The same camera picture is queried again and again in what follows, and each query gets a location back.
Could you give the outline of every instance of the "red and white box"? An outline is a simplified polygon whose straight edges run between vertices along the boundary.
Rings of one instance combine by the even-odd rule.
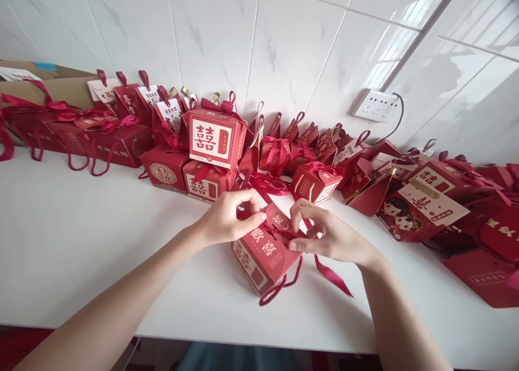
[[[290,220],[275,204],[262,210],[267,214],[265,222],[270,229],[290,230]],[[301,231],[297,235],[305,237]],[[258,227],[231,243],[234,256],[259,296],[281,282],[290,267],[302,259],[301,252],[288,249],[290,240],[277,231]]]
[[[393,237],[403,242],[424,242],[470,211],[418,179],[389,195],[378,218]]]
[[[190,162],[189,152],[168,151],[161,145],[141,155],[141,162],[155,187],[187,194],[183,167]]]
[[[299,198],[319,204],[325,201],[342,180],[341,168],[312,162],[300,165],[290,185]]]
[[[191,159],[223,168],[235,168],[242,156],[247,127],[238,118],[218,111],[188,113]]]
[[[209,203],[215,202],[224,191],[230,191],[236,178],[234,169],[221,169],[198,160],[187,163],[183,171],[188,195]],[[204,171],[207,171],[205,176],[197,180],[197,173]]]

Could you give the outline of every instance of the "cable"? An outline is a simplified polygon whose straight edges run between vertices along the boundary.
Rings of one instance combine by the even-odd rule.
[[[382,137],[380,140],[378,140],[376,143],[372,144],[371,146],[374,147],[376,144],[380,143],[380,141],[382,140],[385,140],[386,138],[388,138],[389,136],[391,136],[394,132],[396,132],[396,130],[398,129],[398,127],[400,126],[400,123],[402,122],[402,118],[404,117],[404,99],[402,99],[402,97],[400,96],[400,94],[396,93],[396,92],[393,92],[393,95],[396,95],[396,97],[400,100],[400,105],[402,106],[400,108],[400,119],[398,120],[398,123],[396,124],[396,127],[395,129],[393,129],[393,131],[388,134],[386,137]]]

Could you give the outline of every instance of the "electrical outlet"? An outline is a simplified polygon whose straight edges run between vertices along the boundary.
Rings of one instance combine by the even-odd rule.
[[[351,114],[366,120],[387,123],[391,114],[400,112],[400,107],[396,95],[365,89]]]

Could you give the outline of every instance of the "pile of gift boxes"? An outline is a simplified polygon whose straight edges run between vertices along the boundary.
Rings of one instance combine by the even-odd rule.
[[[444,265],[493,307],[519,306],[518,164],[474,167],[463,155],[434,152],[435,140],[407,152],[388,139],[368,145],[369,131],[353,137],[340,123],[319,129],[310,122],[300,130],[303,112],[286,129],[277,113],[267,130],[263,103],[247,122],[234,93],[221,100],[186,87],[167,91],[150,85],[145,71],[140,85],[121,72],[106,78],[102,71],[0,65],[24,79],[0,82],[0,160],[23,143],[34,160],[47,150],[66,153],[71,169],[95,176],[110,163],[142,164],[140,178],[208,203],[225,191],[258,190],[269,203],[268,219],[231,248],[260,296],[291,285],[287,271],[298,261],[301,268],[300,253],[287,248],[296,235],[268,195],[319,204],[337,189],[346,205],[377,216],[396,241],[441,251]],[[84,161],[73,164],[71,154]],[[98,160],[105,162],[101,170]]]

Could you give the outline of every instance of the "finger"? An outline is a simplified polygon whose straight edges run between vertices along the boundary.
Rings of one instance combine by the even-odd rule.
[[[234,226],[236,239],[243,237],[248,232],[256,229],[260,224],[267,219],[267,215],[263,212],[252,214],[249,218],[242,221],[237,221]]]
[[[317,255],[326,256],[326,244],[314,238],[296,238],[290,241],[288,244],[288,249],[305,252],[305,253],[313,253]]]
[[[292,206],[290,209],[290,220],[292,229],[297,232],[299,230],[299,222],[303,218],[309,218],[314,222],[320,224],[325,229],[328,212],[315,205],[313,207],[308,206]]]

